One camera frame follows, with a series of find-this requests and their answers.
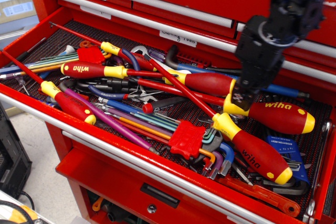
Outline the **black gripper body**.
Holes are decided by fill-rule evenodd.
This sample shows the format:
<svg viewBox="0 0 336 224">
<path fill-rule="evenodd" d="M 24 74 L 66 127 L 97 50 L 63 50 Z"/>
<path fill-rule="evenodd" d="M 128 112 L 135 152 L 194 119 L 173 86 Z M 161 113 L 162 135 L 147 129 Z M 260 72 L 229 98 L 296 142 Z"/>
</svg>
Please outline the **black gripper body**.
<svg viewBox="0 0 336 224">
<path fill-rule="evenodd" d="M 241 61 L 242 73 L 236 82 L 236 91 L 256 94 L 267 88 L 282 67 L 282 49 L 267 43 L 262 36 L 262 26 L 267 19 L 253 16 L 246 24 L 235 52 Z"/>
</svg>

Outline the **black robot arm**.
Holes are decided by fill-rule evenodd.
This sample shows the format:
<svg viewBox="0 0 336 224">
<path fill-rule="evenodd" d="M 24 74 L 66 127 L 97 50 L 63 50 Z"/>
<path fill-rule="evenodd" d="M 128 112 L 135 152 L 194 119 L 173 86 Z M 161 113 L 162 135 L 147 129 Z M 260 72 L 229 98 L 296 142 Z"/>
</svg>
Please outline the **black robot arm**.
<svg viewBox="0 0 336 224">
<path fill-rule="evenodd" d="M 261 89 L 269 87 L 285 60 L 282 52 L 307 37 L 324 20 L 324 0 L 270 0 L 268 17 L 255 15 L 245 25 L 235 56 L 241 75 L 231 102 L 250 109 Z"/>
</svg>

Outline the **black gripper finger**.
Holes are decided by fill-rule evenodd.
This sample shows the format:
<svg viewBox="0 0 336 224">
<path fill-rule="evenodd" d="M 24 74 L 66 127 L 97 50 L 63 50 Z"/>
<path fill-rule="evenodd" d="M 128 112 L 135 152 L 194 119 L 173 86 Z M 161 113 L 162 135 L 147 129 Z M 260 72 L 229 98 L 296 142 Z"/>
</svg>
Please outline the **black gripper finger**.
<svg viewBox="0 0 336 224">
<path fill-rule="evenodd" d="M 256 93 L 235 84 L 231 91 L 231 103 L 240 107 L 244 111 L 248 111 L 254 102 Z"/>
</svg>

